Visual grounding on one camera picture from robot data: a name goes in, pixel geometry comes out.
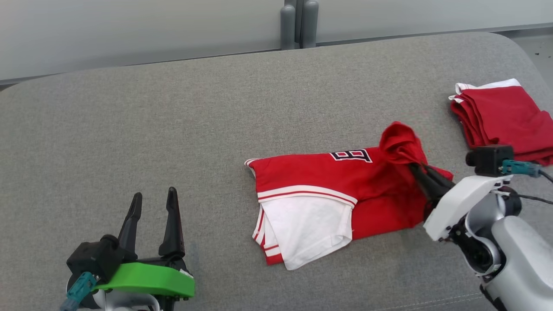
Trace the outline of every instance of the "gray floor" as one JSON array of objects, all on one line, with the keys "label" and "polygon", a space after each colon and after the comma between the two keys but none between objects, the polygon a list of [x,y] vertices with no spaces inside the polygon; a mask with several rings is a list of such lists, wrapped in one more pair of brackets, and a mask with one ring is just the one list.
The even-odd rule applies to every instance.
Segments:
[{"label": "gray floor", "polygon": [[[498,32],[515,41],[530,56],[544,80],[553,89],[553,28]],[[0,91],[11,85],[0,85]]]}]

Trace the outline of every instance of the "red and white jersey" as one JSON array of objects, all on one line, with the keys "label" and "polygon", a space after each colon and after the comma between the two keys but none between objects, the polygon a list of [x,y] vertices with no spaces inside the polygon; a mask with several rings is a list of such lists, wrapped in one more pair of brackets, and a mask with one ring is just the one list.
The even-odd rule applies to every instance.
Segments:
[{"label": "red and white jersey", "polygon": [[413,162],[426,164],[422,146],[398,122],[379,147],[246,161],[260,203],[253,238],[267,263],[293,270],[352,239],[422,221],[426,200],[406,165]]}]

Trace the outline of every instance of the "black cable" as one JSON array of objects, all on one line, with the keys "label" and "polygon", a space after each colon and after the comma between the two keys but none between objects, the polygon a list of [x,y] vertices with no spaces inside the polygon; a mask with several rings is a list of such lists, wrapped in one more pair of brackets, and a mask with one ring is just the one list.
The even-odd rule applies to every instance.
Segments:
[{"label": "black cable", "polygon": [[536,201],[540,201],[540,202],[544,202],[544,203],[553,205],[553,201],[538,198],[537,196],[524,195],[524,194],[518,194],[518,193],[511,193],[511,194],[509,194],[509,196],[516,196],[516,197],[523,198],[523,199],[536,200]]},{"label": "black cable", "polygon": [[541,169],[538,171],[538,173],[539,173],[540,175],[542,175],[543,177],[547,178],[550,182],[553,183],[553,177],[551,177],[551,175],[545,173],[545,172],[544,172],[543,170],[541,170]]}]

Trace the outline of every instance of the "stitched seam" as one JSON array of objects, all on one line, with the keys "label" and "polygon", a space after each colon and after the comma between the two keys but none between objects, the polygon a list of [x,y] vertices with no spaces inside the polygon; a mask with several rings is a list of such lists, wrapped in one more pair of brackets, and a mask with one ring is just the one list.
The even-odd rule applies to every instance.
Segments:
[{"label": "stitched seam", "polygon": [[371,310],[371,311],[384,311],[384,310],[392,310],[392,309],[399,309],[399,308],[405,308],[405,307],[412,307],[412,306],[414,306],[414,305],[421,305],[421,304],[427,304],[427,303],[433,303],[433,302],[440,302],[440,301],[444,301],[444,300],[450,300],[450,299],[456,299],[456,298],[463,298],[463,297],[474,296],[474,295],[480,295],[480,293],[466,294],[466,295],[455,296],[455,297],[449,297],[449,298],[444,298],[444,299],[437,299],[437,300],[430,300],[430,301],[426,301],[426,302],[419,302],[419,303],[413,303],[413,304],[400,305],[400,306],[398,306],[398,307],[389,307],[389,308],[384,308],[384,309],[375,309],[375,310]]},{"label": "stitched seam", "polygon": [[413,309],[406,309],[406,310],[404,310],[404,311],[413,311],[413,310],[419,310],[419,309],[424,309],[424,308],[439,307],[439,306],[441,306],[441,305],[447,305],[447,304],[458,303],[458,302],[463,302],[463,301],[471,301],[471,300],[476,300],[476,299],[480,299],[480,298],[484,298],[484,296],[481,296],[481,297],[474,297],[474,298],[468,298],[468,299],[461,299],[461,300],[457,300],[457,301],[451,301],[451,302],[440,303],[440,304],[425,305],[424,307],[418,307],[418,308],[413,308]]}]

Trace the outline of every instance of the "gray fabric surface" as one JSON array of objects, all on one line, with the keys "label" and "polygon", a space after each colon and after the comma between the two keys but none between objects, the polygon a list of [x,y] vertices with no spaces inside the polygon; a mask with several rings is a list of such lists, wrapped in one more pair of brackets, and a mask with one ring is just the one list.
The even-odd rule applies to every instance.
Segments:
[{"label": "gray fabric surface", "polygon": [[[471,175],[448,110],[454,83],[517,78],[542,109],[552,92],[507,38],[448,34],[62,74],[0,93],[0,301],[53,310],[82,241],[117,234],[144,196],[137,252],[156,255],[169,186],[179,191],[197,295],[176,310],[482,310],[458,249],[419,226],[354,241],[297,271],[267,267],[244,160],[375,146],[393,121],[432,165]],[[543,180],[521,193],[552,199]],[[523,218],[553,240],[553,209]]]}]

